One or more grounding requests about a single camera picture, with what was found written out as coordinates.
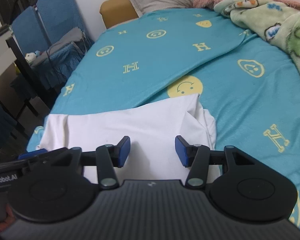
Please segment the white towel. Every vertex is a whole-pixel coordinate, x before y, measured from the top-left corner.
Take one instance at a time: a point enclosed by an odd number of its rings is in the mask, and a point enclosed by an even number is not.
[[[189,144],[214,150],[216,125],[198,94],[192,94],[100,114],[50,114],[37,149],[81,147],[94,151],[104,144],[116,145],[125,135],[131,139],[131,151],[124,167],[115,168],[121,183],[125,179],[181,179],[184,183],[189,168],[178,158],[175,137],[181,135]],[[84,176],[97,183],[95,167],[85,167]],[[208,182],[218,176],[218,166],[211,165]]]

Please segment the wooden headboard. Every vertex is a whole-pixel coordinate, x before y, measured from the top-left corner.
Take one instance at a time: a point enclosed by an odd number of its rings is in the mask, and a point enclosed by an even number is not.
[[[100,14],[107,29],[119,23],[138,18],[129,0],[107,0],[101,4]]]

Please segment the green blanket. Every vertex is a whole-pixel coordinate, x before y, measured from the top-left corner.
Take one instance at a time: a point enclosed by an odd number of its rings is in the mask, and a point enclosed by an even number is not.
[[[222,0],[214,10],[288,53],[300,73],[300,11],[272,0]]]

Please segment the blue bedsheet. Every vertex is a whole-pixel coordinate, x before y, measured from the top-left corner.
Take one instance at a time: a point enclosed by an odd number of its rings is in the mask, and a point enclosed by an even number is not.
[[[51,113],[127,109],[196,92],[217,121],[217,150],[235,145],[297,186],[290,220],[300,227],[300,76],[284,52],[215,12],[157,11],[106,31]]]

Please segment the yellow smiley face print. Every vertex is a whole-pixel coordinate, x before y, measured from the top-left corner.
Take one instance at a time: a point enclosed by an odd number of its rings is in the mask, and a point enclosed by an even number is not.
[[[254,59],[239,59],[239,67],[255,78],[262,77],[265,73],[265,67]]]
[[[187,96],[191,94],[202,94],[203,85],[201,81],[194,76],[183,76],[168,86],[168,96],[170,98]]]
[[[156,31],[152,31],[152,32],[149,32],[147,34],[147,38],[149,39],[157,39],[157,38],[160,38],[162,36],[164,36],[167,32],[165,30],[156,30]]]
[[[114,50],[114,46],[108,45],[97,51],[97,57],[103,57],[110,54]]]
[[[212,23],[209,20],[201,21],[196,23],[198,26],[203,28],[209,28],[212,26]]]

